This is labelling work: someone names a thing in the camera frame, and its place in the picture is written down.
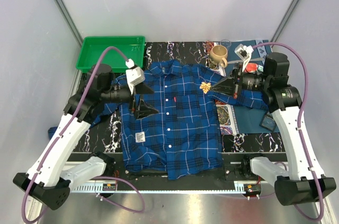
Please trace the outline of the gold flower brooch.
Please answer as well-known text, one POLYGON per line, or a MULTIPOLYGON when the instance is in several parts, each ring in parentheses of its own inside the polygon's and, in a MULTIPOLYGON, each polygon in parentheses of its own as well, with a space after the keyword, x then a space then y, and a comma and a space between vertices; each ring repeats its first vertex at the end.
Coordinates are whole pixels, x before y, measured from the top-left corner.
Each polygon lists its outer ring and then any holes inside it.
POLYGON ((211 83, 202 82, 200 84, 200 89, 203 91, 204 94, 207 94, 210 91, 211 87, 211 83))

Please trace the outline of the blue plaid shirt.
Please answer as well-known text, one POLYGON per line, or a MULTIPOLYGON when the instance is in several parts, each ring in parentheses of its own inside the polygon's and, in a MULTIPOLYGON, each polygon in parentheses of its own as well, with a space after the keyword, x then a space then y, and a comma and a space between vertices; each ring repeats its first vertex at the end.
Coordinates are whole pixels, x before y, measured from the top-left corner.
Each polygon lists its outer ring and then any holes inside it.
POLYGON ((222 76, 201 65, 177 60, 154 62, 145 71, 145 84, 154 92, 145 102, 156 114, 136 119, 127 103, 108 103, 91 123, 99 124, 114 111, 121 115, 121 147, 127 170, 166 171, 170 180, 222 165, 222 139, 216 102, 266 110, 260 92, 244 90, 240 98, 207 91, 222 76))

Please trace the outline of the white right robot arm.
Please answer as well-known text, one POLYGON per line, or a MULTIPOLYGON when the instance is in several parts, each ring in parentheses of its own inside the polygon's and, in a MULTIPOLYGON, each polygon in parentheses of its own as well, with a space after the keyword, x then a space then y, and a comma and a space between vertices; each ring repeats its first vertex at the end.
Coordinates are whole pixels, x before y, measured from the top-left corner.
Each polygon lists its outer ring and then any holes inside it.
POLYGON ((261 177, 274 187, 282 205, 319 202, 336 189, 334 178, 327 177, 317 161, 305 126, 299 91, 288 84, 288 57, 273 52, 264 63, 262 73, 245 73, 238 63, 231 75, 211 87, 212 91, 231 95, 236 100, 241 91, 253 90, 263 94, 263 101, 279 128, 287 155, 285 170, 259 154, 242 161, 240 173, 252 180, 261 177))

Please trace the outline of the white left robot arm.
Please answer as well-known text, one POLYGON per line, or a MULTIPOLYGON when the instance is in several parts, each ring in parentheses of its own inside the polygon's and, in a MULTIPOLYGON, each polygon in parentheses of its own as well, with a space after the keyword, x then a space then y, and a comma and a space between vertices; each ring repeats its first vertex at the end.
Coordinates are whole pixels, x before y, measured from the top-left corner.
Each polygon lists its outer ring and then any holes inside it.
POLYGON ((145 83, 144 71, 137 65, 126 70, 126 85, 112 85, 115 75, 109 65, 95 65, 87 73, 84 89, 69 100, 60 124, 34 165, 25 173, 17 173, 13 183, 51 210, 59 209, 70 192, 85 182, 99 177, 107 180, 114 174, 115 160, 102 152, 91 153, 88 160, 65 171, 65 163, 83 134, 109 103, 128 105, 135 118, 145 118, 157 111, 143 99, 153 90, 145 83))

